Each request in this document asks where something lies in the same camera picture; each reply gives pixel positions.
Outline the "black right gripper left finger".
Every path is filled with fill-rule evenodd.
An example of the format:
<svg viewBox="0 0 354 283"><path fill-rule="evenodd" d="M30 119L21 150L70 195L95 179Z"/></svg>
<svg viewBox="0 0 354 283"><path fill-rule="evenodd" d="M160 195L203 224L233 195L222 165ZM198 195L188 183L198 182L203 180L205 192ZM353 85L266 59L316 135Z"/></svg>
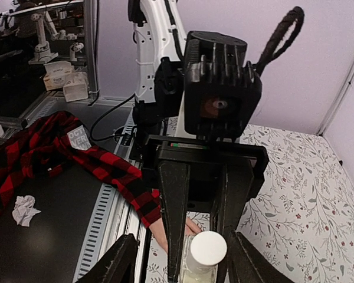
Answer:
<svg viewBox="0 0 354 283"><path fill-rule="evenodd" d="M137 251L135 236L122 235L77 282L134 283Z"/></svg>

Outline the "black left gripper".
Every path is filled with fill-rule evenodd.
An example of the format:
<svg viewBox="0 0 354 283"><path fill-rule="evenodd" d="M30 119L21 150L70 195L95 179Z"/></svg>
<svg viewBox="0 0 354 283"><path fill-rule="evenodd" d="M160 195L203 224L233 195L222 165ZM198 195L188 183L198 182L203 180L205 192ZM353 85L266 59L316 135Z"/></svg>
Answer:
<svg viewBox="0 0 354 283"><path fill-rule="evenodd" d="M181 269L186 211L210 212L210 230L219 233L227 253L216 282L239 282L243 251L236 233L245 203L256 198L269 163L265 147L150 135L143 156L147 186L160 190L161 215L168 240L168 281Z"/></svg>

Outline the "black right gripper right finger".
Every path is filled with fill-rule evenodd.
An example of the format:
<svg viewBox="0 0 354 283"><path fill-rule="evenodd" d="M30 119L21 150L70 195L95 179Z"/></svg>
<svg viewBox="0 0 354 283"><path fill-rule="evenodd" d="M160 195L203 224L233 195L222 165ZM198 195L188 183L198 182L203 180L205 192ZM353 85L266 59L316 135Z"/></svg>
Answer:
<svg viewBox="0 0 354 283"><path fill-rule="evenodd" d="M230 283L293 283L273 267L241 232L231 231L229 248Z"/></svg>

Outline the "clear nail polish bottle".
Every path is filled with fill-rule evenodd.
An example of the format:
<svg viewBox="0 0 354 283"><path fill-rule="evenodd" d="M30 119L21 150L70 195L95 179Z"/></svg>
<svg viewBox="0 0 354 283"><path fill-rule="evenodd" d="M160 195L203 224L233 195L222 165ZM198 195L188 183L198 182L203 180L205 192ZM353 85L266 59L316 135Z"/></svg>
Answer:
<svg viewBox="0 0 354 283"><path fill-rule="evenodd" d="M194 237L189 235L184 239L179 282L215 282L218 264L202 266L193 259L190 253L190 245Z"/></svg>

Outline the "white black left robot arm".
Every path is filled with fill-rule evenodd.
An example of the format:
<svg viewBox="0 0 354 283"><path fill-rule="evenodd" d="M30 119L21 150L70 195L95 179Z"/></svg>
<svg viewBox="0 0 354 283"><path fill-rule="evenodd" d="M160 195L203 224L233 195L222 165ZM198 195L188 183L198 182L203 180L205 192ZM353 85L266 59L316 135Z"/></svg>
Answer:
<svg viewBox="0 0 354 283"><path fill-rule="evenodd" d="M245 60L247 43L183 28L175 1L129 1L139 85L132 158L159 189L168 281L260 282L257 251L236 228L264 183L262 146L239 144L273 55Z"/></svg>

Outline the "second background robot arm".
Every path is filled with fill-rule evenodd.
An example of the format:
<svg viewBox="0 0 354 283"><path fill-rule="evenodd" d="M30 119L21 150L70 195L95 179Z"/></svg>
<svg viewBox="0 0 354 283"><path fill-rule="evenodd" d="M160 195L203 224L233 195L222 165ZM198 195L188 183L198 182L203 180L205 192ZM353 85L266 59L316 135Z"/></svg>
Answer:
<svg viewBox="0 0 354 283"><path fill-rule="evenodd" d="M77 41L77 35L73 33L66 33L66 30L61 29L59 32L52 33L51 34L51 39L53 41L59 40L59 41L73 41L73 43L70 45L70 61L71 62L77 62L78 59L76 57L76 53L80 52L84 48L84 44L82 42Z"/></svg>

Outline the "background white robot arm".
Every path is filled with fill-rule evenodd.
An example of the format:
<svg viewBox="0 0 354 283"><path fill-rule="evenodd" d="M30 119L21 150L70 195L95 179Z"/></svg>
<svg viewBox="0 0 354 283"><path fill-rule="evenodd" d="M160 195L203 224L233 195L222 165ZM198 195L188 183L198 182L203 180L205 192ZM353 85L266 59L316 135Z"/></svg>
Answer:
<svg viewBox="0 0 354 283"><path fill-rule="evenodd" d="M38 44L34 48L34 57L29 60L29 65L47 64L58 56L57 52L52 52L50 43L47 41L45 30L47 30L52 39L56 39L58 32L47 11L43 13L34 13L31 15L31 20L35 23Z"/></svg>

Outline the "red black plaid sleeve forearm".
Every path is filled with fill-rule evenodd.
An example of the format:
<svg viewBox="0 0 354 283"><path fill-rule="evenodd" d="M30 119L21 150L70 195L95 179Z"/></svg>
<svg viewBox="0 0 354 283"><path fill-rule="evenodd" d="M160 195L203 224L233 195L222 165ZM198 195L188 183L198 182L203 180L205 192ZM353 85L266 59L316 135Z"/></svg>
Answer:
<svg viewBox="0 0 354 283"><path fill-rule="evenodd" d="M0 145L0 216L26 179L54 177L76 163L116 187L145 227L160 219L160 200L145 186L140 169L94 143L78 149L72 142L74 130L84 133L84 124L70 112L58 111Z"/></svg>

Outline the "person's left hand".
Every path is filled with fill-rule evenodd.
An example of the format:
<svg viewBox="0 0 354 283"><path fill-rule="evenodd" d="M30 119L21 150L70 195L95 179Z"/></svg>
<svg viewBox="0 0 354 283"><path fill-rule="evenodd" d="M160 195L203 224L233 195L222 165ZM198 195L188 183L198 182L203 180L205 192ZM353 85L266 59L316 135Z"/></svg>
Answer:
<svg viewBox="0 0 354 283"><path fill-rule="evenodd" d="M165 232L165 228L162 222L162 218L158 219L156 222L152 223L149 227L152 235L156 239L159 246L168 252L168 240ZM185 235L196 235L202 232L201 228L194 223L190 218L186 218L185 222Z"/></svg>

